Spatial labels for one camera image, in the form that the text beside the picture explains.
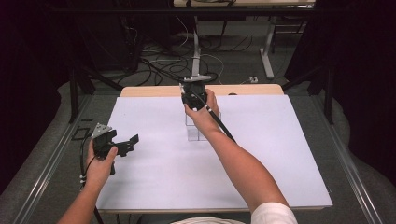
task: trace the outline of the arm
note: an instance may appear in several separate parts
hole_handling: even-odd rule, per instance
[[[207,91],[207,104],[218,114],[216,97]],[[185,105],[186,114],[215,149],[219,159],[251,213],[262,203],[288,205],[268,170],[250,153],[238,146],[219,128],[205,108],[192,111]]]
[[[116,156],[117,148],[113,147],[110,149],[110,152],[104,161],[93,159],[87,171],[87,182],[84,189],[73,201],[58,223],[90,223],[96,200],[110,175],[111,164]],[[87,164],[93,157],[91,141]]]

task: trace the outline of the handheld controller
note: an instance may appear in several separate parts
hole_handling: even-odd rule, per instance
[[[190,109],[196,108],[200,110],[205,104],[195,95],[195,93],[203,99],[207,100],[205,85],[202,81],[180,83],[181,101],[187,104]]]
[[[111,127],[98,123],[92,133],[93,152],[98,160],[104,160],[112,147],[117,147],[117,155],[125,157],[126,154],[134,150],[134,145],[139,142],[139,135],[135,135],[127,142],[114,143],[113,137],[117,136],[117,131]],[[114,163],[111,165],[110,175],[116,173]]]

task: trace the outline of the clear acrylic block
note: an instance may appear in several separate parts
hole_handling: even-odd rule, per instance
[[[195,127],[192,119],[186,115],[186,130],[187,130],[187,139],[189,141],[207,141],[204,135]]]

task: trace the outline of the white shirt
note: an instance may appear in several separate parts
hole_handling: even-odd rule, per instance
[[[243,224],[217,217],[193,217],[173,224]],[[282,203],[263,203],[251,215],[251,224],[297,224],[291,210]]]

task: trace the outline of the white table surface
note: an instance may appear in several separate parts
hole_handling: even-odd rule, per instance
[[[291,208],[332,206],[287,95],[218,96],[236,142],[272,173]],[[119,97],[113,140],[140,141],[117,157],[97,207],[109,213],[247,211],[206,141],[189,142],[180,97]]]

